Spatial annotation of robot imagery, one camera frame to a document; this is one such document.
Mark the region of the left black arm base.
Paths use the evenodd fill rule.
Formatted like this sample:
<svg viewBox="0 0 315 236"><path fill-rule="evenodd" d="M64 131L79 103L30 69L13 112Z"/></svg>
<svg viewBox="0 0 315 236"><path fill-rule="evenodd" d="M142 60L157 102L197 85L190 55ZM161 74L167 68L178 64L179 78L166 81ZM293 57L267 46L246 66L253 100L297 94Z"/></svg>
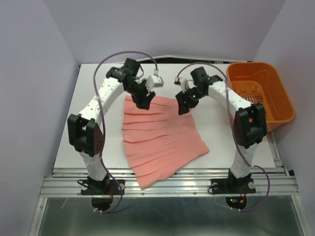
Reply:
<svg viewBox="0 0 315 236"><path fill-rule="evenodd" d="M108 175L102 181L96 181L90 177L79 179L77 183L81 187L80 195L92 197L91 205L94 211L99 213L113 212L122 200L125 193L124 179L115 182Z"/></svg>

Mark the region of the pink pleated skirt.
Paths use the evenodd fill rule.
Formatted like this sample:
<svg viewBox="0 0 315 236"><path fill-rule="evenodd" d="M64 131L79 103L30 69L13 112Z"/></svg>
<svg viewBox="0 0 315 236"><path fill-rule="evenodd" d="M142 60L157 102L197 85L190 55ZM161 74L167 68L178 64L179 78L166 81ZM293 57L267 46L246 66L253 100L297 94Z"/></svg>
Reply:
<svg viewBox="0 0 315 236"><path fill-rule="evenodd" d="M125 97L123 144L141 189L163 181L209 152L191 113L178 115L174 98L155 97L149 110Z"/></svg>

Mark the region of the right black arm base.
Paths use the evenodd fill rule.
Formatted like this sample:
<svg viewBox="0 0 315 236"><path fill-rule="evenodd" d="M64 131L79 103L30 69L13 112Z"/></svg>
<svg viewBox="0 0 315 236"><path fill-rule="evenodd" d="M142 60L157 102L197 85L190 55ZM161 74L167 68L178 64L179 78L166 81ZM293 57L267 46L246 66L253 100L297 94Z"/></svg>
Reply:
<svg viewBox="0 0 315 236"><path fill-rule="evenodd" d="M226 203L232 209L244 211L247 205L247 195L256 193L252 175L236 178L231 171L228 171L226 178L210 179L208 193L212 195L228 195Z"/></svg>

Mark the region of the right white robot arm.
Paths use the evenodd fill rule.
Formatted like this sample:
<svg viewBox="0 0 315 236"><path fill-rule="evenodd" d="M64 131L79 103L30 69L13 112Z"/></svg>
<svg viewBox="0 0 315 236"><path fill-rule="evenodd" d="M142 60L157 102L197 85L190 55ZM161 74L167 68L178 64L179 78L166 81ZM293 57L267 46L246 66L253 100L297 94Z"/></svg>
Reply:
<svg viewBox="0 0 315 236"><path fill-rule="evenodd" d="M181 86L176 95L178 114L188 113L205 96L227 109L236 152L230 167L233 176L226 180L226 186L230 191L237 192L244 187L243 178L251 172L257 145L267 134L265 108L262 103L253 104L229 88L225 75L209 76L204 67L194 69L190 75L193 87L189 87L187 79L175 77L174 83Z"/></svg>

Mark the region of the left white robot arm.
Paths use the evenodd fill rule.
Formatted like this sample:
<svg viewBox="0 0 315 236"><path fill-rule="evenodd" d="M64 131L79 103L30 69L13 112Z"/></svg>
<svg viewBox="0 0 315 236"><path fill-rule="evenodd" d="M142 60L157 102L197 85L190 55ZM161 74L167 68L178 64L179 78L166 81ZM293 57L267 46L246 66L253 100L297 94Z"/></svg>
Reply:
<svg viewBox="0 0 315 236"><path fill-rule="evenodd" d="M141 64L127 58L122 67L111 67L95 96L79 114L70 114L67 119L69 143L83 158L93 189L103 194L109 190L108 172L102 161L105 144L104 116L114 101L124 92L131 95L136 107L148 110L155 96L153 89L163 86L158 68L147 78L137 76Z"/></svg>

